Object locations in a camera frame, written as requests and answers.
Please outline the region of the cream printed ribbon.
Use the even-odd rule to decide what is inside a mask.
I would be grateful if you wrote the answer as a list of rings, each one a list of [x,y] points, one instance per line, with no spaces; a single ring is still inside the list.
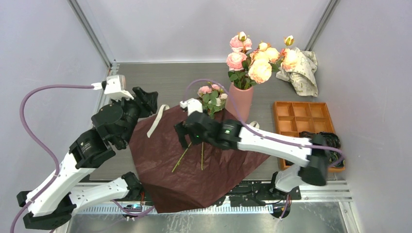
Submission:
[[[257,121],[252,121],[249,126],[256,128],[256,129],[260,129],[260,124]]]

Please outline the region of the peach double rose stem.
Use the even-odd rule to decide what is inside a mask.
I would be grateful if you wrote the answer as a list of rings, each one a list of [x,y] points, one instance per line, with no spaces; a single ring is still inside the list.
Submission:
[[[281,58],[280,52],[269,43],[261,42],[258,48],[250,54],[251,64],[248,77],[256,84],[268,81],[273,72],[272,65]]]

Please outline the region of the pink rose stem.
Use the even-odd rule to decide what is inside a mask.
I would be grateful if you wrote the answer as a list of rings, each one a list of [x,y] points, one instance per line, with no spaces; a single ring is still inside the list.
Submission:
[[[238,89],[249,89],[252,85],[248,77],[251,64],[248,52],[252,49],[252,41],[245,32],[239,32],[230,39],[229,45],[232,49],[226,58],[229,80]]]

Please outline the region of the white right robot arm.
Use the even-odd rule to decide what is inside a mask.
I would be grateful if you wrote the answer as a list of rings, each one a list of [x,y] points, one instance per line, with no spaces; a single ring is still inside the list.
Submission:
[[[293,165],[275,176],[270,185],[271,196],[284,198],[302,184],[325,186],[328,177],[329,152],[321,135],[299,138],[259,130],[234,119],[216,121],[205,113],[194,112],[174,126],[184,149],[208,143],[222,150],[241,150],[263,153],[288,160]]]

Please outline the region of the dark red wrapping paper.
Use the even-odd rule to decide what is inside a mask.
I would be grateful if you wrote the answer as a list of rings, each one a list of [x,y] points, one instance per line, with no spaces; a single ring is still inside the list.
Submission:
[[[182,148],[175,124],[187,118],[179,106],[163,113],[149,133],[155,117],[134,128],[129,148],[138,179],[159,213],[206,208],[228,193],[260,166],[268,156],[240,150],[221,150],[210,144]]]

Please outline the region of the pink white rose stems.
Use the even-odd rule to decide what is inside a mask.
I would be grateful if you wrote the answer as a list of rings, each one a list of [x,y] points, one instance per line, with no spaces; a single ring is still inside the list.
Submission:
[[[208,82],[208,85],[202,86],[198,89],[198,98],[202,103],[202,108],[204,111],[206,111],[207,115],[210,118],[214,118],[214,115],[216,112],[219,112],[225,108],[226,104],[226,99],[227,99],[227,94],[223,89],[217,85],[213,84],[212,82]],[[183,130],[183,123],[175,125],[180,132]],[[182,161],[183,157],[185,154],[187,154],[189,148],[193,145],[192,142],[190,142],[187,146],[183,146],[184,152],[176,162],[175,166],[172,169],[172,172],[176,170],[176,168],[180,165],[180,162]],[[201,170],[204,170],[204,156],[205,156],[205,143],[201,143]]]

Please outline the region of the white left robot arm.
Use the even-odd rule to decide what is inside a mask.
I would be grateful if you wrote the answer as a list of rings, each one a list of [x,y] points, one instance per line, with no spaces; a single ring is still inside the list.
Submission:
[[[133,172],[90,189],[74,191],[86,176],[126,149],[141,118],[157,111],[157,92],[134,87],[132,93],[119,90],[111,102],[92,116],[92,128],[82,133],[69,147],[55,170],[36,189],[21,191],[17,201],[27,229],[54,230],[67,223],[79,211],[106,201],[137,200],[143,186]]]

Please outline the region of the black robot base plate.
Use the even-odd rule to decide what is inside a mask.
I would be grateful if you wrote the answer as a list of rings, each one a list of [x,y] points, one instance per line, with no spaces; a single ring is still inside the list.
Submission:
[[[282,203],[287,203],[290,207],[294,200],[301,199],[301,194],[298,187],[293,188],[289,193],[285,193],[275,190],[273,182],[242,181],[225,194],[211,185],[207,185],[203,191],[199,187],[194,187],[188,192],[146,185],[145,189],[140,189],[136,198],[123,198],[120,200],[136,201],[146,206],[154,206],[160,213],[173,213],[203,209],[210,206],[222,206],[226,198],[229,198],[231,207],[279,206]]]

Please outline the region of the short cream ribbon strip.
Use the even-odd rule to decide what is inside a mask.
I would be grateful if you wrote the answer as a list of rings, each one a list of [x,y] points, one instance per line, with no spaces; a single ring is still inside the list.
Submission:
[[[149,130],[147,131],[147,133],[146,133],[146,135],[147,135],[148,138],[150,138],[151,135],[153,134],[153,132],[156,130],[158,124],[160,123],[160,121],[161,121],[161,119],[162,119],[162,116],[163,116],[164,111],[167,111],[167,110],[169,110],[169,109],[170,109],[170,107],[169,107],[169,105],[167,105],[167,104],[162,104],[162,105],[160,106],[160,108],[159,108],[159,110],[158,110],[158,112],[157,112],[157,114],[156,114],[156,117],[155,117],[155,119],[154,119],[154,121],[153,121],[150,129],[149,129]]]

